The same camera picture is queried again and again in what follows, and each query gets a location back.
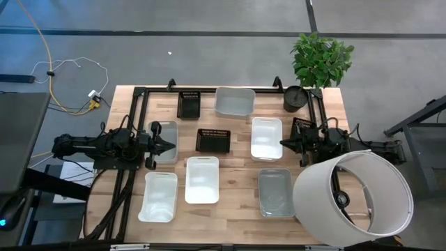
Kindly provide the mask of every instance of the potted plant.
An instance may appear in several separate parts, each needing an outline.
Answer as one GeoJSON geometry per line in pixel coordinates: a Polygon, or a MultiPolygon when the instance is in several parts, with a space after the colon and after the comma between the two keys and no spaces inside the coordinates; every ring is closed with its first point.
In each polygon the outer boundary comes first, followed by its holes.
{"type": "Polygon", "coordinates": [[[284,108],[295,112],[305,106],[308,95],[304,87],[325,88],[332,86],[332,81],[339,86],[341,79],[351,67],[350,53],[354,46],[344,46],[332,38],[319,38],[317,32],[310,36],[300,34],[294,44],[294,74],[300,80],[300,86],[290,86],[284,94],[284,108]]]}

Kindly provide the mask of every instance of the black plant pot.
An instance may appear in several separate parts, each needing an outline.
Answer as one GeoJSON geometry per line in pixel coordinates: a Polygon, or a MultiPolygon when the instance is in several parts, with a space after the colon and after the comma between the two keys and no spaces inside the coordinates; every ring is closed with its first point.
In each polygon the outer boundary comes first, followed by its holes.
{"type": "Polygon", "coordinates": [[[284,94],[284,109],[287,112],[296,112],[308,102],[308,94],[300,86],[290,86],[284,94]]]}

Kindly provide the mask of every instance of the white paper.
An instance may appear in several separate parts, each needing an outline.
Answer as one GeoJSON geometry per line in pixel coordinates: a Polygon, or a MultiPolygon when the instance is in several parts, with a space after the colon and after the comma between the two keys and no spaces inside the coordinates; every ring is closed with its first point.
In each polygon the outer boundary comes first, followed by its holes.
{"type": "MultiPolygon", "coordinates": [[[[86,169],[93,171],[93,162],[78,162],[79,165],[85,167],[86,169]]],[[[87,187],[91,187],[91,183],[93,182],[93,173],[87,172],[82,169],[78,165],[72,162],[64,162],[62,166],[62,172],[60,175],[61,179],[66,179],[71,176],[75,176],[78,174],[82,174],[76,176],[74,178],[69,178],[67,181],[76,181],[75,183],[80,185],[85,185],[87,187]]],[[[80,199],[73,199],[69,197],[62,197],[61,195],[54,195],[53,203],[64,204],[64,203],[84,203],[85,201],[80,199]]]]}

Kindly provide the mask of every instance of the gray carpet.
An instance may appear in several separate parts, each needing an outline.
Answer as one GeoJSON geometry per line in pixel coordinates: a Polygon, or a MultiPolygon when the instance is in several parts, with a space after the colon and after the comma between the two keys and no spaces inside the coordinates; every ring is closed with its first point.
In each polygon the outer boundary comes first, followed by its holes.
{"type": "MultiPolygon", "coordinates": [[[[132,29],[153,31],[309,31],[305,0],[147,0],[147,1],[23,1],[42,27],[64,29],[132,29]]],[[[316,23],[326,32],[446,32],[446,2],[441,0],[313,0],[316,23]]],[[[15,1],[0,15],[0,28],[30,26],[15,1]]],[[[270,86],[279,75],[295,84],[292,57],[295,38],[247,37],[88,37],[47,36],[53,59],[86,56],[109,70],[103,96],[112,101],[117,84],[256,85],[270,86]]],[[[0,35],[0,73],[29,74],[46,61],[38,36],[0,35]]],[[[344,39],[354,45],[353,66],[341,83],[350,127],[360,123],[362,138],[384,140],[384,129],[446,93],[446,42],[434,39],[344,39]]],[[[54,91],[66,106],[79,107],[90,90],[105,83],[94,63],[67,63],[56,72],[54,91]]],[[[46,67],[35,75],[45,78],[46,67]]],[[[47,91],[47,84],[0,83],[2,91],[47,91]]],[[[34,153],[50,150],[62,134],[96,135],[109,110],[103,107],[73,117],[48,110],[34,153]]],[[[446,121],[443,114],[440,121],[446,121]]],[[[424,192],[410,153],[399,167],[414,195],[424,192]]],[[[75,156],[75,160],[85,160],[75,156]]],[[[416,204],[410,226],[402,233],[406,245],[446,249],[446,200],[416,204]]],[[[48,226],[48,231],[63,231],[48,226]]],[[[38,242],[45,242],[45,235],[38,242]]]]}

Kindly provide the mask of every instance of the wooden table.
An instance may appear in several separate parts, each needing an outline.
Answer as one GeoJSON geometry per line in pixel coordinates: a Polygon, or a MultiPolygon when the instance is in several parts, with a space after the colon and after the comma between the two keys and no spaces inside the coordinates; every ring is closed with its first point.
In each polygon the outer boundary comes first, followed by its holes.
{"type": "MultiPolygon", "coordinates": [[[[134,86],[117,86],[107,123],[107,129],[119,127],[128,114],[134,86]]],[[[327,117],[337,117],[339,127],[348,130],[346,113],[338,88],[323,90],[327,117]]],[[[282,159],[277,162],[257,162],[251,159],[251,123],[256,116],[279,118],[283,123],[284,139],[289,137],[293,117],[309,120],[308,108],[296,113],[283,109],[282,95],[257,94],[251,119],[235,120],[216,117],[214,94],[201,94],[201,117],[198,121],[182,121],[176,118],[177,93],[151,93],[148,98],[145,126],[150,121],[173,120],[178,123],[178,162],[159,165],[157,172],[175,172],[178,175],[178,197],[175,218],[169,223],[147,223],[138,220],[144,195],[144,176],[148,172],[141,166],[137,171],[132,202],[125,235],[126,242],[142,243],[236,243],[236,244],[316,244],[294,218],[266,219],[259,210],[258,172],[262,168],[287,168],[293,175],[293,183],[303,168],[299,167],[300,155],[284,148],[282,159]],[[185,163],[189,157],[203,155],[195,151],[199,128],[231,131],[231,152],[227,155],[212,154],[220,159],[220,200],[216,204],[188,204],[185,201],[185,163]]],[[[316,117],[320,122],[317,103],[316,117]]],[[[134,124],[139,119],[139,101],[134,124]]],[[[107,171],[100,177],[91,193],[87,212],[87,233],[93,230],[110,207],[116,179],[116,171],[107,171]]],[[[368,213],[360,183],[347,173],[339,174],[341,188],[350,195],[346,208],[356,225],[367,228],[368,213]]],[[[117,214],[115,231],[119,224],[117,214]]]]}

